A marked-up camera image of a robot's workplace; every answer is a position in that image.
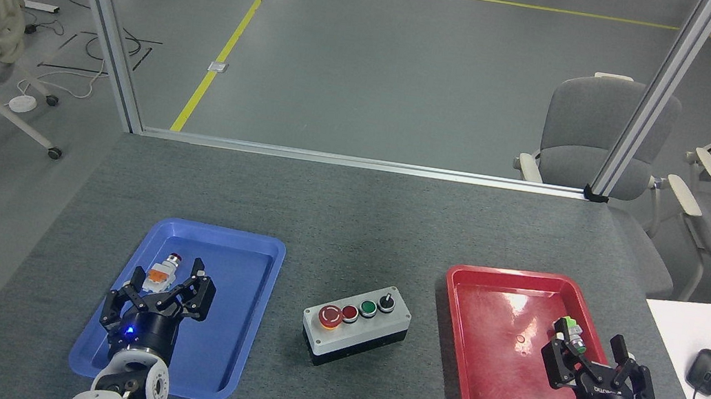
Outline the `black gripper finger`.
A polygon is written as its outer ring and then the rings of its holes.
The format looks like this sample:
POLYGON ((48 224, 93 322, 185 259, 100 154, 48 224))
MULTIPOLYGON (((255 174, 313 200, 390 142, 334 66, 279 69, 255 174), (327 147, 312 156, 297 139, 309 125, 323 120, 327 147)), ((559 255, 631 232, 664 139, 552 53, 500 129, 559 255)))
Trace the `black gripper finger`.
POLYGON ((163 303, 165 315, 173 319, 189 316, 199 323, 206 319, 214 301, 216 284, 205 273, 204 266, 203 260, 195 258, 189 277, 168 291, 163 303))
POLYGON ((590 360, 577 347, 568 343, 566 335, 561 332, 556 332, 549 343, 545 344, 542 357, 549 385, 553 389, 574 386, 579 371, 588 372, 590 369, 590 360))
POLYGON ((126 304, 130 302, 131 307, 142 311, 149 310, 149 304, 141 296, 140 290, 147 274, 142 267, 136 267, 131 278, 121 285, 120 289, 111 289, 105 295, 105 302, 101 309, 99 322, 104 327, 117 327, 121 322, 122 314, 126 304))
POLYGON ((611 338, 612 353, 617 367, 609 383, 615 391, 624 391, 629 383, 633 399, 656 399, 650 368, 637 362, 628 351, 625 338, 616 334, 611 338))

